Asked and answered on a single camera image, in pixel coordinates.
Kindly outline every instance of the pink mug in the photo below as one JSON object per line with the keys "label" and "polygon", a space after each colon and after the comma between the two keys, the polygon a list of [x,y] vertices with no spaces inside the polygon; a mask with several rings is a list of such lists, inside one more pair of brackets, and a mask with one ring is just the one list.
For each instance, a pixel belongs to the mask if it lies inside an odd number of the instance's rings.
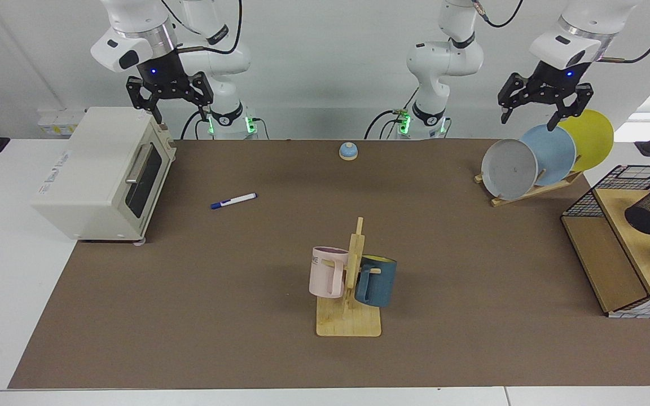
{"label": "pink mug", "polygon": [[345,291],[342,276],[348,252],[344,249],[317,246],[310,263],[310,293],[321,298],[340,298]]}

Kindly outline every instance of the light blue plate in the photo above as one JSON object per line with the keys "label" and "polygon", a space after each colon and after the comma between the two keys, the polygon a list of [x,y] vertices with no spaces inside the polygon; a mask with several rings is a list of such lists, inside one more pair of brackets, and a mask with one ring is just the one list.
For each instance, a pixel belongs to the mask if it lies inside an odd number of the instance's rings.
{"label": "light blue plate", "polygon": [[536,155],[538,172],[546,170],[536,180],[539,187],[560,182],[576,163],[576,144],[568,132],[560,127],[549,131],[545,124],[534,126],[523,134],[521,141]]}

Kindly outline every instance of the wooden mug stand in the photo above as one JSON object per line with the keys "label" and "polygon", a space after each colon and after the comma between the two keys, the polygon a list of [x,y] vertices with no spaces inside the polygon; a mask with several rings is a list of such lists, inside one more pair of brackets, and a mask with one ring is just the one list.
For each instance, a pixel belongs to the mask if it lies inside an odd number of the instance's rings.
{"label": "wooden mug stand", "polygon": [[[363,233],[363,218],[350,236],[348,264],[345,266],[345,292],[341,298],[319,298],[315,330],[320,337],[379,337],[382,329],[380,308],[368,306],[355,300],[355,283],[361,271],[366,237]],[[371,273],[379,273],[377,268]]]}
{"label": "wooden mug stand", "polygon": [[[576,157],[575,162],[578,162],[579,159],[581,159],[581,155],[578,155]],[[538,180],[541,177],[543,177],[543,175],[545,173],[546,173],[545,169],[541,170],[540,173],[538,173],[538,177],[536,177],[536,182],[538,182]],[[554,191],[554,190],[557,190],[557,189],[560,189],[560,188],[570,187],[570,185],[573,184],[573,182],[575,182],[576,179],[578,179],[578,177],[580,177],[582,174],[583,174],[582,171],[581,172],[573,172],[573,171],[571,171],[560,182],[553,183],[553,185],[548,185],[547,187],[537,187],[537,186],[531,187],[531,190],[529,190],[525,195],[523,195],[523,196],[521,196],[519,198],[514,198],[514,200],[503,200],[501,198],[501,196],[496,196],[495,198],[491,198],[490,205],[493,206],[494,208],[497,208],[498,206],[503,206],[503,205],[508,205],[508,203],[513,203],[514,201],[525,200],[526,198],[542,195],[543,193],[546,193],[546,192],[551,192],[551,191]],[[475,183],[483,183],[483,173],[475,175],[473,180],[474,180]]]}

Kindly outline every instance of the marker pen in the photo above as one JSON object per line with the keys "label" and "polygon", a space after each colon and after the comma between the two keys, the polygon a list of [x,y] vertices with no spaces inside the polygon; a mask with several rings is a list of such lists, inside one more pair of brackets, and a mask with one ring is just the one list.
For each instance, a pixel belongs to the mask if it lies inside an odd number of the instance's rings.
{"label": "marker pen", "polygon": [[219,201],[218,203],[212,203],[209,205],[209,208],[212,210],[217,210],[219,208],[224,208],[224,206],[234,205],[235,203],[240,203],[245,200],[252,200],[257,197],[257,193],[250,193],[250,195],[239,196],[228,198],[228,200]]}

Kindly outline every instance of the brown table mat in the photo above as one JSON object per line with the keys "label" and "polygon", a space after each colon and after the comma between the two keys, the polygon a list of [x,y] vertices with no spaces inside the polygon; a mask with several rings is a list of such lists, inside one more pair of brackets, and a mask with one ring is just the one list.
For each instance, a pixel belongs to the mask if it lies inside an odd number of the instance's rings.
{"label": "brown table mat", "polygon": [[[491,208],[492,143],[180,142],[147,244],[77,244],[10,388],[650,385],[650,320],[601,315],[559,221],[585,180]],[[359,215],[383,335],[317,337],[311,248]]]}

